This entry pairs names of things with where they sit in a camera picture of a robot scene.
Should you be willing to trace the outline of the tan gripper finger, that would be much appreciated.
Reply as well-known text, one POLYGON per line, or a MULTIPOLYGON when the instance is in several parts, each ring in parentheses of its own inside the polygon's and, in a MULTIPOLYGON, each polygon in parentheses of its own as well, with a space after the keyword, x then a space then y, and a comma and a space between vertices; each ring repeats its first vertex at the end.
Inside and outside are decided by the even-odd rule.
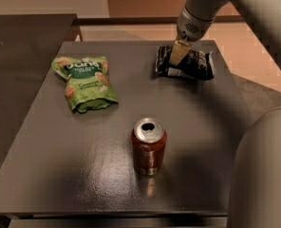
POLYGON ((189 41, 176 40, 171 50, 169 63, 177 66, 191 50, 191 46, 192 44, 189 41))

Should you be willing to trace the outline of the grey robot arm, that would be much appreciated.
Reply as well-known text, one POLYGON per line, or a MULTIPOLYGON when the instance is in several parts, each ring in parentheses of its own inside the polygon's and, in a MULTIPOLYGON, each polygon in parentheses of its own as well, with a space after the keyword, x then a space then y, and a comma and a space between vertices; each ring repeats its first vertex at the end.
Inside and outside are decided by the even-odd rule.
MULTIPOLYGON (((222 6, 230 2, 269 53, 240 74, 281 92, 281 0, 186 0, 178 17, 178 37, 201 39, 222 6)), ((228 228, 281 228, 281 106, 261 115, 236 150, 228 228)))

